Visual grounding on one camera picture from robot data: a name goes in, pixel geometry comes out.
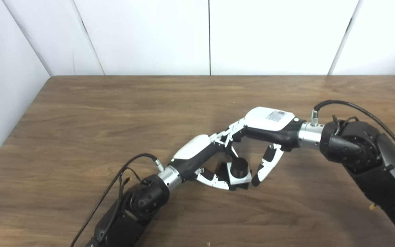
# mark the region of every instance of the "label sticker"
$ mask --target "label sticker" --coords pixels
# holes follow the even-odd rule
[[[287,112],[275,110],[271,112],[271,114],[269,114],[266,119],[272,120],[274,122],[279,122],[286,114]]]

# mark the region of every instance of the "black cylindrical object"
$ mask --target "black cylindrical object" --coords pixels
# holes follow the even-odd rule
[[[244,178],[248,175],[248,161],[244,158],[234,158],[229,172],[235,178]]]

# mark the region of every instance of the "silver metal joint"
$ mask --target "silver metal joint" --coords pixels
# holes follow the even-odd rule
[[[172,166],[167,166],[165,170],[158,174],[158,177],[164,181],[169,191],[172,191],[182,183],[182,178],[179,172]]]
[[[194,174],[199,175],[199,174],[201,174],[202,172],[204,172],[204,168],[203,168],[203,167],[197,169],[197,170],[194,172]]]
[[[303,122],[298,132],[298,144],[300,147],[320,150],[323,128],[324,125],[313,126],[310,122]]]

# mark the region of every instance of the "cable connector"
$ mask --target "cable connector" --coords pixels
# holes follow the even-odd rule
[[[313,127],[318,126],[319,116],[320,116],[320,114],[318,113],[318,111],[313,109],[312,110],[312,121],[311,121],[310,125],[312,125]]]
[[[205,171],[205,169],[202,167],[202,168],[197,169],[197,170],[194,172],[194,174],[199,175],[199,174],[201,174],[201,173],[204,172],[204,171]]]
[[[156,161],[154,161],[155,162],[155,165],[156,165],[156,167],[158,168],[158,170],[160,171],[160,172],[163,172],[164,171],[164,167],[163,167],[163,164],[161,164],[161,162],[157,159]]]

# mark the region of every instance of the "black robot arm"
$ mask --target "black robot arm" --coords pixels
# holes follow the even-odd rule
[[[195,171],[217,152],[209,136],[200,135],[185,144],[159,174],[144,178],[140,184],[120,191],[120,198],[97,223],[86,247],[132,247],[181,183],[194,180]]]
[[[320,151],[341,163],[368,200],[395,225],[395,145],[366,122],[334,121],[324,126]]]

